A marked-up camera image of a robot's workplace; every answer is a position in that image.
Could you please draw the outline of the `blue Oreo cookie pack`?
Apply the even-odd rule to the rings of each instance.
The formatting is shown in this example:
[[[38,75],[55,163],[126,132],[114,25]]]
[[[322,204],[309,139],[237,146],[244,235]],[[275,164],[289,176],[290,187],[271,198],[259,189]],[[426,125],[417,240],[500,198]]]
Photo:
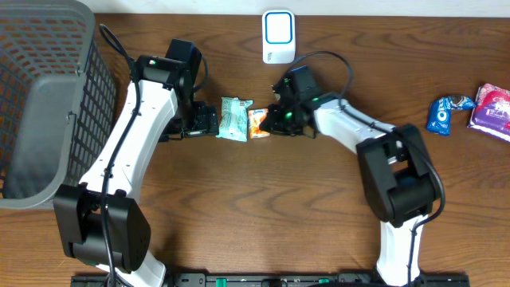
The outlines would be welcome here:
[[[477,104],[464,95],[444,96],[430,105],[426,130],[441,136],[449,136],[453,110],[472,110]]]

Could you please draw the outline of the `orange tissue pack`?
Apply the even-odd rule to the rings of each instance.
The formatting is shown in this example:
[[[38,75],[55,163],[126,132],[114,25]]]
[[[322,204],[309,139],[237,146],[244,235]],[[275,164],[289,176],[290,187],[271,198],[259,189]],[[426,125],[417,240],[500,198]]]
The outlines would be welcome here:
[[[262,131],[260,126],[268,114],[267,108],[253,109],[248,111],[249,116],[249,137],[251,139],[264,138],[269,136],[268,132]]]

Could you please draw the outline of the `red purple Carefree pack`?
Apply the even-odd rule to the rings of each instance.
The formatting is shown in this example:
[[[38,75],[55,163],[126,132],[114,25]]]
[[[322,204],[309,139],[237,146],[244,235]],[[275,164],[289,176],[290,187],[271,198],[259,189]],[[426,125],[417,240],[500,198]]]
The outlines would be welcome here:
[[[509,91],[484,84],[477,91],[476,104],[467,127],[509,142]]]

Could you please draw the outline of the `mint green wipes pack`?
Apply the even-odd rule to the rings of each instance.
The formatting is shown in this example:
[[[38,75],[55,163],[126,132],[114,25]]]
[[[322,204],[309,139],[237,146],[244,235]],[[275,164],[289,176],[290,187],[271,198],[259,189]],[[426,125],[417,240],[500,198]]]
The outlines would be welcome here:
[[[252,100],[223,97],[221,122],[216,137],[246,142],[248,140],[248,107],[252,104]]]

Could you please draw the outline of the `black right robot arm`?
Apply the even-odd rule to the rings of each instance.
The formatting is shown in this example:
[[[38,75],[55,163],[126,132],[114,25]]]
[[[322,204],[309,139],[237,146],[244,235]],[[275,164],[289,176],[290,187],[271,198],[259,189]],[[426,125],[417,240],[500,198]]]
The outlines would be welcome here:
[[[358,159],[364,196],[381,226],[380,281],[415,286],[425,224],[445,207],[445,191],[420,131],[362,113],[341,92],[324,92],[312,71],[289,70],[273,85],[276,104],[260,128],[279,136],[329,136]]]

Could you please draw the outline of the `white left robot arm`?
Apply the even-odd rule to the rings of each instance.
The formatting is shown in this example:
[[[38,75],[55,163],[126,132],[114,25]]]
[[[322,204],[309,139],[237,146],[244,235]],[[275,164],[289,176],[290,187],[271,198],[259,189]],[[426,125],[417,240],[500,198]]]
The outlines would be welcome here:
[[[98,285],[161,286],[167,268],[149,250],[143,177],[157,143],[216,136],[218,113],[194,100],[207,67],[194,43],[174,39],[164,57],[128,63],[127,99],[107,143],[77,185],[60,185],[53,208],[65,255],[107,271]]]

